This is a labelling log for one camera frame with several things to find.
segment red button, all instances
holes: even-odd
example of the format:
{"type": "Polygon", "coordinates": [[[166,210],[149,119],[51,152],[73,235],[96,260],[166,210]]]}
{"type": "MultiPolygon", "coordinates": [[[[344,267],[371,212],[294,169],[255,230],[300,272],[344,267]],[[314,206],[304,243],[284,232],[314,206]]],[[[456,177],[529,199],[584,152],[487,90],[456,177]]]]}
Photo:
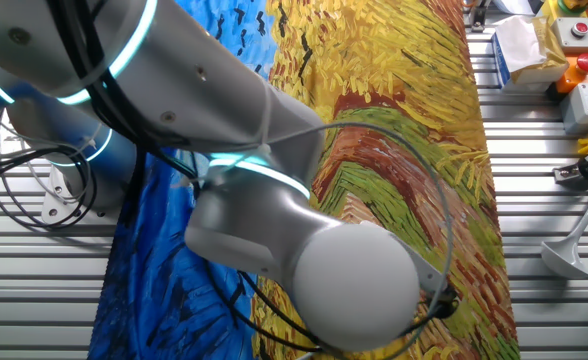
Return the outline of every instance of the red button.
{"type": "Polygon", "coordinates": [[[576,30],[582,33],[586,33],[588,30],[586,23],[576,23],[576,30]]]}
{"type": "Polygon", "coordinates": [[[579,70],[588,72],[588,54],[581,54],[576,58],[576,66],[579,70]]]}

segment yellow wheat field painting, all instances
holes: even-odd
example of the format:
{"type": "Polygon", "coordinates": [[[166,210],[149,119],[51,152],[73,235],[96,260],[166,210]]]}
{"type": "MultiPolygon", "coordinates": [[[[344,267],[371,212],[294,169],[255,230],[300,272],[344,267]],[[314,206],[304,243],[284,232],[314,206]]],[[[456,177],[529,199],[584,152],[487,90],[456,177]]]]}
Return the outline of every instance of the yellow wheat field painting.
{"type": "MultiPolygon", "coordinates": [[[[270,82],[325,122],[362,121],[401,133],[443,179],[454,217],[450,283],[456,314],[433,321],[399,359],[518,359],[493,180],[458,0],[268,0],[278,45],[270,82]]],[[[374,131],[327,133],[312,206],[348,222],[370,220],[393,231],[437,268],[446,243],[436,187],[400,144],[374,131]]],[[[300,322],[287,295],[269,280],[264,292],[300,322]]],[[[421,305],[418,316],[425,315],[421,305]]],[[[279,337],[312,345],[263,302],[252,320],[279,337]]],[[[348,354],[380,359],[377,351],[348,354]]],[[[259,359],[294,360],[301,352],[260,335],[259,359]]],[[[314,359],[332,359],[319,354],[314,359]]]]}

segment metal slotted table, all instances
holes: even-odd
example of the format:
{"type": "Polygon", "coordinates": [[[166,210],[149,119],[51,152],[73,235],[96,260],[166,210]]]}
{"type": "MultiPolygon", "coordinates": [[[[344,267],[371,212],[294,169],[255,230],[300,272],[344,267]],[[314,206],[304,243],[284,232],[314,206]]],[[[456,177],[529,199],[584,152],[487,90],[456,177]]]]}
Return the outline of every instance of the metal slotted table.
{"type": "MultiPolygon", "coordinates": [[[[540,258],[541,241],[560,240],[588,204],[588,192],[557,186],[551,173],[578,159],[576,138],[565,135],[560,110],[543,96],[498,90],[490,37],[506,17],[490,9],[485,31],[468,27],[468,39],[521,355],[588,360],[588,280],[555,278],[540,258]]],[[[39,161],[36,169],[46,180],[48,163],[39,161]]],[[[10,176],[20,201],[38,215],[44,192],[27,167],[10,176]]],[[[9,203],[1,182],[0,192],[9,203]]],[[[0,359],[86,358],[114,224],[92,213],[69,230],[31,232],[0,210],[0,359]]],[[[588,229],[580,245],[588,266],[588,229]]]]}

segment white paper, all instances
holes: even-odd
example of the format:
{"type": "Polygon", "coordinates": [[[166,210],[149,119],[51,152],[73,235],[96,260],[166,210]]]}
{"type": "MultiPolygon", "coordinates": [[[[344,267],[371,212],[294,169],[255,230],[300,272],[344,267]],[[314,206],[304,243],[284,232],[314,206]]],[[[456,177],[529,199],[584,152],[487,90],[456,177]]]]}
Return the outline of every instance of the white paper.
{"type": "Polygon", "coordinates": [[[541,54],[534,25],[528,17],[512,16],[507,19],[496,28],[496,37],[509,72],[542,64],[547,59],[541,54]]]}
{"type": "Polygon", "coordinates": [[[496,7],[502,12],[512,15],[534,15],[527,0],[494,0],[496,7]]]}

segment blue painted area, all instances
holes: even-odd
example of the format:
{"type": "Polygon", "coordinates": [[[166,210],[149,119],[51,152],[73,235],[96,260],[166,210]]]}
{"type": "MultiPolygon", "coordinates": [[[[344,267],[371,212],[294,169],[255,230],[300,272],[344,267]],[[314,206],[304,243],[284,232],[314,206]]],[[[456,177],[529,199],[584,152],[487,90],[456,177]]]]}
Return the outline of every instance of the blue painted area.
{"type": "Polygon", "coordinates": [[[212,36],[252,71],[267,79],[277,45],[265,14],[266,0],[176,0],[212,36]]]}
{"type": "MultiPolygon", "coordinates": [[[[267,78],[276,44],[265,0],[177,2],[212,36],[220,28],[219,41],[267,78]]],[[[178,156],[191,163],[189,154],[178,156]]],[[[183,186],[182,175],[158,159],[139,159],[144,171],[135,174],[131,186],[142,184],[119,219],[88,358],[253,359],[254,331],[232,317],[209,282],[204,260],[183,242],[195,206],[192,187],[183,186]]],[[[198,160],[204,173],[205,158],[198,160]]],[[[227,297],[243,290],[235,306],[249,317],[251,288],[239,288],[235,270],[211,266],[227,297]]]]}

